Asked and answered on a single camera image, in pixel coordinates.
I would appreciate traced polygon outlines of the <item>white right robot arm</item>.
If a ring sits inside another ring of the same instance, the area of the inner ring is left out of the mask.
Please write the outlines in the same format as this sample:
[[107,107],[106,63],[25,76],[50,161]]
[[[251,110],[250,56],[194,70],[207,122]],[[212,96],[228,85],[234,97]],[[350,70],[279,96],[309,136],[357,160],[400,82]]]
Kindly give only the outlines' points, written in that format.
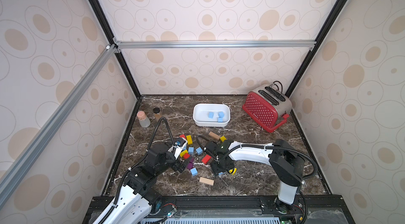
[[311,157],[294,149],[282,139],[268,144],[232,140],[225,140],[219,144],[208,140],[206,145],[202,145],[200,139],[208,140],[208,138],[196,135],[198,145],[212,158],[210,166],[215,176],[225,172],[235,173],[236,161],[251,161],[272,167],[280,180],[275,208],[282,214],[289,213],[293,209],[295,196],[302,182],[318,174],[318,165]]

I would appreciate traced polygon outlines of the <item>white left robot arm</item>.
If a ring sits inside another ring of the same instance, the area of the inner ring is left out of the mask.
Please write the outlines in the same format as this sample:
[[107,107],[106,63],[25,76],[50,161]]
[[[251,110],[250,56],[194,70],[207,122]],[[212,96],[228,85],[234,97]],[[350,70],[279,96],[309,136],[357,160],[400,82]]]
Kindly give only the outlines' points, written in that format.
[[[170,140],[153,144],[158,129],[164,123]],[[161,208],[161,194],[153,186],[158,176],[168,169],[182,173],[191,158],[183,160],[181,152],[187,145],[182,137],[174,138],[168,121],[161,117],[148,143],[146,154],[124,173],[111,203],[94,221],[96,224],[138,224]]]

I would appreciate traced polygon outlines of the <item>purple block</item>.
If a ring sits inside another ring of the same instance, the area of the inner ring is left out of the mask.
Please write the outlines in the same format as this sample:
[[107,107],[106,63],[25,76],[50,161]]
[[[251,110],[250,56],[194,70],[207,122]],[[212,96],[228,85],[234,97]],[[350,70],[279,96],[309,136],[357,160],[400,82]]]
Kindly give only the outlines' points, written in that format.
[[193,157],[189,157],[186,161],[188,162],[188,163],[187,163],[187,169],[188,169],[188,170],[193,169],[193,168],[194,168],[194,158],[193,158]]

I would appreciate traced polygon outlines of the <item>long red block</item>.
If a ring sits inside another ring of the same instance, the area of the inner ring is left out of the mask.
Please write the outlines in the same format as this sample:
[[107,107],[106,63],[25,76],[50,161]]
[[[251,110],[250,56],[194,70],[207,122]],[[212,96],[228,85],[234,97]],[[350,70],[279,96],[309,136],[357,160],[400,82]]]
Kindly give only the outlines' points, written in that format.
[[205,155],[201,161],[202,161],[202,163],[203,163],[204,165],[207,165],[208,162],[209,162],[211,159],[212,159],[212,157],[211,157],[210,155]]

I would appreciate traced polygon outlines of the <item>blue cube left cluster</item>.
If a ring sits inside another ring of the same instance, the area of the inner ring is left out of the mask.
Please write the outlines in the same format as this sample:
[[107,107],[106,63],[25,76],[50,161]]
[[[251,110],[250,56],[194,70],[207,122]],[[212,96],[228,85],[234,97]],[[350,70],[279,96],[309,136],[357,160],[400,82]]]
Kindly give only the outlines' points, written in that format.
[[198,155],[201,155],[201,154],[203,153],[202,148],[201,148],[201,147],[198,147],[198,148],[196,149],[196,153],[197,153]]

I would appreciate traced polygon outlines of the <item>natural wood block rear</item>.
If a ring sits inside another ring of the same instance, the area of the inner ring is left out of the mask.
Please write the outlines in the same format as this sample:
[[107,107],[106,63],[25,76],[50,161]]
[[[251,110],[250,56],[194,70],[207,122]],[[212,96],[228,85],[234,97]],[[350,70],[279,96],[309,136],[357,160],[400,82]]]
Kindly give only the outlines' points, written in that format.
[[219,139],[220,139],[220,136],[217,135],[216,133],[212,132],[212,131],[209,132],[209,136],[212,137],[212,138],[214,138],[214,139],[216,139],[216,140],[219,140]]

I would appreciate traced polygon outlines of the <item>natural wood flat block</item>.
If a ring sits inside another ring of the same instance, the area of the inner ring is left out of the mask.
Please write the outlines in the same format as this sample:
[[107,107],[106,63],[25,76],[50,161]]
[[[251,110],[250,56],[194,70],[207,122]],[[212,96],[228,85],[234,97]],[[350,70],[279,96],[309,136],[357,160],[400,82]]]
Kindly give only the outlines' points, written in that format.
[[205,185],[210,185],[210,186],[213,186],[213,185],[214,185],[214,180],[208,179],[208,178],[204,178],[204,177],[200,177],[200,178],[199,178],[199,182],[200,182],[200,183],[203,183],[203,184],[205,184]]

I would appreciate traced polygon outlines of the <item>yellow flat block left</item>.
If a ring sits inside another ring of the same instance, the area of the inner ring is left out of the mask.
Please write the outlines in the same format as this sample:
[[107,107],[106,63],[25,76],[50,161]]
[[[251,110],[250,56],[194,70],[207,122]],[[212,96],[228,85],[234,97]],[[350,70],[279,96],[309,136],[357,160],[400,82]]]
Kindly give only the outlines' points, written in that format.
[[186,136],[186,140],[187,140],[187,144],[188,144],[188,145],[192,145],[192,144],[193,144],[193,140],[192,140],[192,136],[191,136],[191,135],[187,135],[187,136]]

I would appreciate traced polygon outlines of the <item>white plastic tub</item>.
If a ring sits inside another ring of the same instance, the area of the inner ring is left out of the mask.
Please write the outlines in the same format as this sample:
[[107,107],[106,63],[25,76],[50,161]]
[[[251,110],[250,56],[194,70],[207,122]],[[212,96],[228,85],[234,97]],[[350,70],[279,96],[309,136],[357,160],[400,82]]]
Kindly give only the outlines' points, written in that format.
[[[214,117],[209,118],[208,113],[213,112]],[[218,112],[224,112],[223,122],[218,123]],[[194,106],[193,120],[201,127],[226,127],[231,120],[231,110],[225,104],[200,103]]]

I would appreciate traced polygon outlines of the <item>pink lid glass jar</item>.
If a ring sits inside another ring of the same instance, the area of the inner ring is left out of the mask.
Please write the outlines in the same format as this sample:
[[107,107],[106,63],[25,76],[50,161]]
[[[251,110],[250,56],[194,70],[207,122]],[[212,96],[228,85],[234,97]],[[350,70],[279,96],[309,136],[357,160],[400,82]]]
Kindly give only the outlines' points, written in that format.
[[144,111],[139,111],[137,113],[137,118],[142,128],[148,128],[151,125],[150,119],[147,117]]

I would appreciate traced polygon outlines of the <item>black lid spice jar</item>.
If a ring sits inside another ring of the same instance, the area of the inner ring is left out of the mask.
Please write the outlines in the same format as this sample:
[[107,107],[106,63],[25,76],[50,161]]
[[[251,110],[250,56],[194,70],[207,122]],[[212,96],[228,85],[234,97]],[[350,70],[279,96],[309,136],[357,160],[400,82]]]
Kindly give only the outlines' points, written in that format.
[[158,122],[158,121],[161,119],[161,117],[162,117],[161,109],[160,109],[159,107],[153,108],[153,114],[154,114],[155,120],[156,120],[157,122]]

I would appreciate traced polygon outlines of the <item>red polka dot toaster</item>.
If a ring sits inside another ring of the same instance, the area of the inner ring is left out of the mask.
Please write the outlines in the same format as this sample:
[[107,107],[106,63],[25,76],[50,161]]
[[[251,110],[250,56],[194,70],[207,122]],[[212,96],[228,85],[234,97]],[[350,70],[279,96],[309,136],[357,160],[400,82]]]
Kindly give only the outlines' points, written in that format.
[[265,131],[272,133],[287,122],[292,102],[283,94],[283,84],[276,80],[250,91],[242,109]]

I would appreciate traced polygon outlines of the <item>silver horizontal frame bar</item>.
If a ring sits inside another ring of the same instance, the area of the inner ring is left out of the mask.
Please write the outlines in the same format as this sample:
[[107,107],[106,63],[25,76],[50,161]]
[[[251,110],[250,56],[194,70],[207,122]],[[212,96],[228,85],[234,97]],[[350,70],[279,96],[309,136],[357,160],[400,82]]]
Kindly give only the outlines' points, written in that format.
[[314,48],[315,40],[117,41],[118,49]]

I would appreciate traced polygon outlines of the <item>silver left frame bar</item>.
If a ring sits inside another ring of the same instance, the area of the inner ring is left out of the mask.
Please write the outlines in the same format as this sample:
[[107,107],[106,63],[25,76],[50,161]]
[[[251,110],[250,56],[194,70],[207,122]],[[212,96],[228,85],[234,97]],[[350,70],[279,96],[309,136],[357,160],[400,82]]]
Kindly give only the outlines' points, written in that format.
[[90,69],[74,86],[62,104],[55,110],[45,125],[39,130],[31,143],[13,163],[11,169],[1,179],[1,208],[5,206],[23,178],[29,172],[49,142],[53,139],[58,129],[62,126],[73,108],[78,104],[84,93],[116,50],[117,45],[110,44],[109,48],[103,51],[98,59],[92,64]]

